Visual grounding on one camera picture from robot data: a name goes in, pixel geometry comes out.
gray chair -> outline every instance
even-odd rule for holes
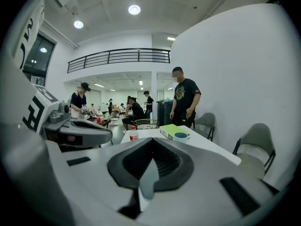
[[[195,125],[203,125],[206,126],[207,129],[210,128],[209,132],[204,130],[195,129]],[[193,130],[200,134],[201,136],[213,140],[213,135],[215,131],[215,115],[213,113],[205,113],[200,118],[193,122]]]
[[[255,149],[260,149],[265,155],[262,154],[263,157],[259,158],[259,154],[251,155],[250,153],[239,152],[240,147],[250,151],[253,150],[253,152]],[[240,168],[254,177],[262,179],[276,156],[269,127],[263,123],[254,124],[237,141],[233,154],[241,159]]]

trash bin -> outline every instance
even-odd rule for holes
[[[163,100],[157,101],[158,103],[158,114],[157,121],[159,126],[164,126],[164,102]]]
[[[164,102],[164,125],[170,125],[173,121],[169,118],[171,109],[173,108],[173,101]]]

black t-shirt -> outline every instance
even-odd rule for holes
[[[182,83],[179,83],[174,91],[174,99],[177,100],[175,112],[178,114],[186,113],[186,109],[191,106],[195,94],[201,95],[195,82],[190,79],[185,79]]]
[[[148,104],[150,104],[151,103],[151,105],[147,105],[146,106],[146,110],[151,110],[152,111],[152,103],[154,102],[154,100],[152,99],[152,97],[147,97],[147,101],[146,101],[146,103],[148,103]]]
[[[74,104],[79,109],[82,107],[82,105],[86,105],[87,101],[86,101],[85,94],[84,94],[83,98],[80,98],[79,94],[77,96],[76,93],[74,92],[71,97],[71,104]]]
[[[134,116],[136,116],[139,119],[144,119],[144,112],[141,106],[138,103],[133,103],[132,106]]]

short hair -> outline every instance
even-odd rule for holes
[[[175,71],[180,71],[181,73],[183,73],[183,69],[181,67],[175,67],[173,69],[173,72],[175,72]]]

white table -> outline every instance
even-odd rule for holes
[[[228,152],[227,150],[223,149],[222,147],[218,146],[217,144],[209,141],[208,139],[204,138],[203,136],[199,135],[195,131],[189,129],[186,126],[179,126],[183,130],[187,131],[190,134],[190,139],[188,140],[187,144],[191,146],[195,146],[201,149],[205,149],[211,152],[218,153],[223,157],[227,158],[229,161],[233,162],[236,165],[239,165],[241,159],[232,153]],[[123,136],[121,143],[129,142],[129,130]],[[160,129],[149,129],[149,130],[137,130],[139,138],[148,138],[148,137],[159,137],[159,138],[166,138],[160,133]]]

